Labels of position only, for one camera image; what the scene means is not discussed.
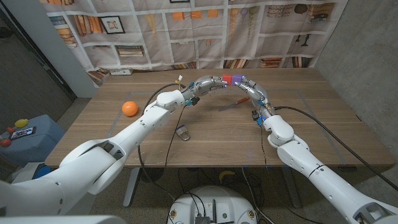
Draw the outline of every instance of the yellow ball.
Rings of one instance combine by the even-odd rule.
[[[17,128],[23,128],[25,126],[27,126],[27,119],[19,119],[15,122],[15,127]]]
[[[127,101],[122,106],[122,112],[126,116],[133,116],[137,113],[137,111],[138,111],[138,106],[133,101]]]

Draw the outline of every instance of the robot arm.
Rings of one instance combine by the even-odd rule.
[[[7,192],[0,195],[0,208],[6,216],[66,214],[87,192],[96,195],[105,189],[131,152],[153,130],[165,126],[177,106],[225,85],[220,77],[202,77],[183,92],[159,94],[137,121],[114,137],[84,142],[57,170],[18,184],[0,181],[0,192]]]
[[[374,200],[357,191],[347,181],[319,161],[307,143],[294,134],[293,128],[276,115],[263,87],[243,77],[236,86],[244,90],[257,109],[269,144],[277,148],[279,158],[308,178],[348,223],[395,223],[398,208]]]

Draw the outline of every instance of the printed backdrop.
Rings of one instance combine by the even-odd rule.
[[[347,0],[40,0],[89,76],[313,67]]]

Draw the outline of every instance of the picture frame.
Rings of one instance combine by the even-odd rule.
[[[170,0],[170,3],[183,3],[183,2],[190,2],[190,0]]]
[[[100,20],[107,34],[125,34],[120,16],[104,16]]]

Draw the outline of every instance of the gray wall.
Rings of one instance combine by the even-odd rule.
[[[97,88],[54,29],[39,1],[2,0],[77,97],[93,97]]]
[[[398,157],[398,3],[350,0],[315,68]]]

